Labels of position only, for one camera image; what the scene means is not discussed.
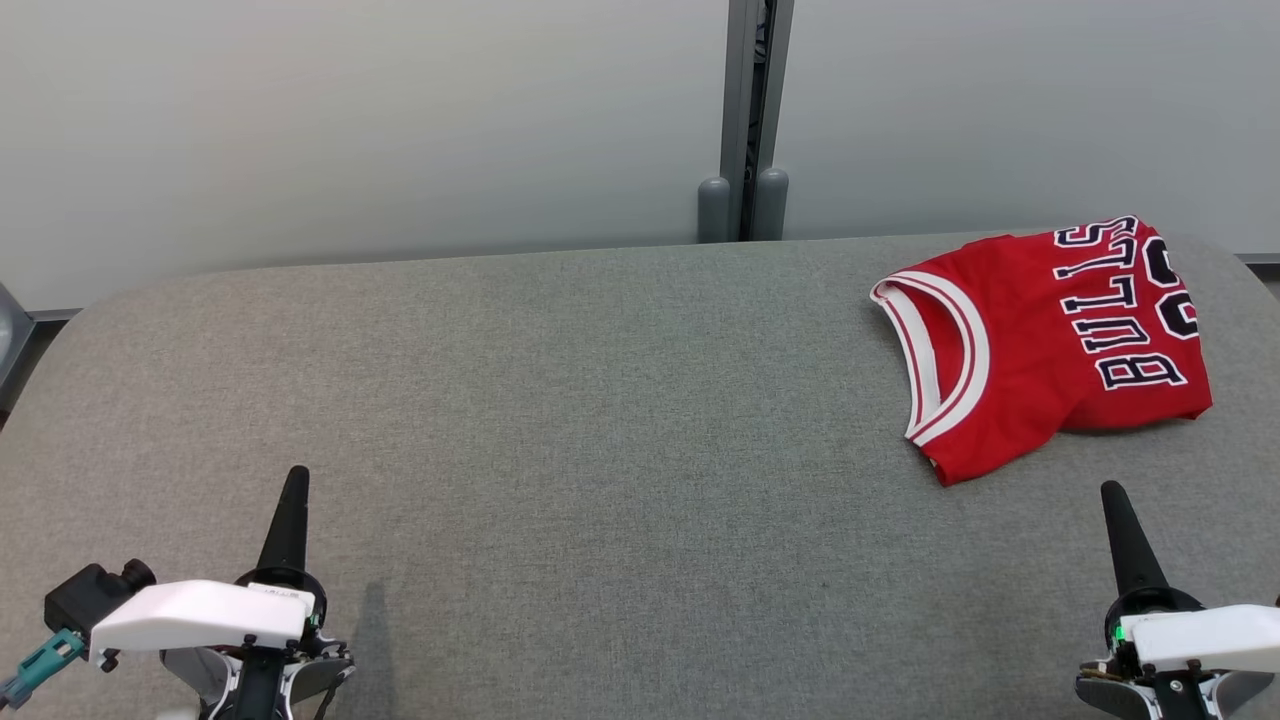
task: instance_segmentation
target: jersey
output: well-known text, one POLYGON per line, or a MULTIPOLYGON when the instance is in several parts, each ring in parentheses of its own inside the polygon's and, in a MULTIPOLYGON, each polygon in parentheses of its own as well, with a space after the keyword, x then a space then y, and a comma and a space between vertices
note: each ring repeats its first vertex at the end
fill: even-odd
POLYGON ((872 290, 906 356, 906 437, 952 486, 1060 429, 1194 419, 1212 404, 1199 320, 1135 217, 970 242, 872 290))

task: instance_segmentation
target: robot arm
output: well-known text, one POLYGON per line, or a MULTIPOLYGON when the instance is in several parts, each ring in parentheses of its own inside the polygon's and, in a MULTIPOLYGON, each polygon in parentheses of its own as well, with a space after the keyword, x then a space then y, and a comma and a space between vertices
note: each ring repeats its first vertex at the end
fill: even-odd
POLYGON ((310 473, 298 465, 280 492, 257 568, 234 584, 155 584, 141 561, 111 575, 90 565, 46 597, 56 634, 0 684, 0 707, 19 707, 77 657, 106 673, 120 651, 160 660, 200 696, 202 720, 292 720, 291 706, 328 693, 355 671, 347 644, 321 634, 328 601, 306 571, 310 473))
POLYGON ((1111 655, 1080 665, 1075 693, 1125 720, 1225 719, 1280 671, 1280 610, 1206 610, 1169 587, 1129 496, 1102 486, 1120 597, 1107 611, 1111 655))

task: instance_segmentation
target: gray pole base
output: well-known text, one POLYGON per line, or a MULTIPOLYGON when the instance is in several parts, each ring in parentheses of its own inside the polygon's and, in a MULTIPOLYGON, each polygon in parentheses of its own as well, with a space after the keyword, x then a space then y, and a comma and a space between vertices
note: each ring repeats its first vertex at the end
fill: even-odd
POLYGON ((751 240, 782 240, 782 218, 787 211, 787 184, 783 170, 769 168, 755 179, 755 217, 751 240))
POLYGON ((707 178, 698 186, 698 242, 728 242, 730 186, 724 178, 707 178))

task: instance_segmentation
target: white wall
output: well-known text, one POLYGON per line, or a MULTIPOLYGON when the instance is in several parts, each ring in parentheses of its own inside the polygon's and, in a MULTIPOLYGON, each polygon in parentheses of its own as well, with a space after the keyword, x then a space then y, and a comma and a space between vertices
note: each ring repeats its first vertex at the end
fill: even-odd
POLYGON ((1280 252, 1280 3, 795 0, 786 237, 1137 213, 1280 252))
POLYGON ((6 0, 0 282, 689 242, 728 0, 6 0))

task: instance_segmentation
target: printed number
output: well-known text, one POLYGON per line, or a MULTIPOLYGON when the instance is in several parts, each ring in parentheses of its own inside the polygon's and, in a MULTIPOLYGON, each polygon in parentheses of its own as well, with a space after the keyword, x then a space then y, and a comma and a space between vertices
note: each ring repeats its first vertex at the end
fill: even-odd
POLYGON ((1165 238, 1152 236, 1142 245, 1142 254, 1147 256, 1147 279, 1160 287, 1178 287, 1183 282, 1169 264, 1169 246, 1165 238))
POLYGON ((1196 306, 1192 305, 1192 296, 1185 290, 1166 292, 1156 305, 1160 324, 1165 325, 1165 332, 1178 340, 1190 340, 1199 334, 1199 323, 1196 322, 1196 306))
POLYGON ((1103 357, 1093 365, 1098 369, 1098 374, 1102 375, 1102 384, 1107 389, 1132 386, 1187 384, 1187 378, 1178 372, 1178 365, 1169 356, 1160 352, 1103 357))
POLYGON ((1102 295, 1100 297, 1064 297, 1062 311, 1074 315, 1080 310, 1093 307, 1137 307, 1138 293, 1133 287, 1133 275, 1116 275, 1108 283, 1116 288, 1115 295, 1102 295))

